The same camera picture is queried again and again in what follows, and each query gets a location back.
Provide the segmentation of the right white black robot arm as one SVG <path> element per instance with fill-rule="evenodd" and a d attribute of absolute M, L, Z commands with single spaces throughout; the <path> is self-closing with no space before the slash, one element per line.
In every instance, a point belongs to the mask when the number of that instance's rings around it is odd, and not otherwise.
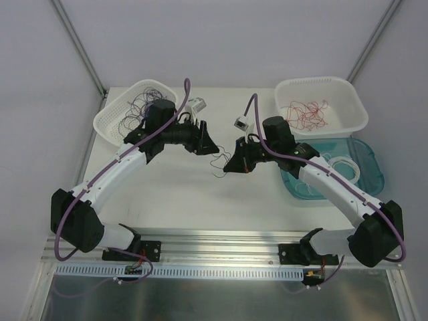
<path fill-rule="evenodd" d="M 393 262 L 400 249 L 405 259 L 403 215 L 394 201 L 382 202 L 362 191 L 329 165 L 307 143 L 296 142 L 289 124 L 281 116 L 265 119 L 257 127 L 258 141 L 241 137 L 224 173 L 250 173 L 257 163 L 275 162 L 280 169 L 314 187 L 352 224 L 352 228 L 330 231 L 316 228 L 299 244 L 286 251 L 294 264 L 311 265 L 324 256 L 351 255 L 366 267 L 382 260 Z"/>

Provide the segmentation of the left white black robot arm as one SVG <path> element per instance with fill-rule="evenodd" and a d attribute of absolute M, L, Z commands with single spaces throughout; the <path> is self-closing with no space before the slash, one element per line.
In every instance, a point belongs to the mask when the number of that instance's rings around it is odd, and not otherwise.
<path fill-rule="evenodd" d="M 103 223 L 99 214 L 111 194 L 131 175 L 145 168 L 166 145 L 181 145 L 198 156 L 219 151 L 209 136 L 207 123 L 188 118 L 167 99 L 153 102 L 141 123 L 124 138 L 108 164 L 90 180 L 71 191 L 58 189 L 51 197 L 51 231 L 54 250 L 60 252 L 60 240 L 88 253 L 97 247 L 116 249 L 126 260 L 139 256 L 141 236 L 124 224 Z"/>

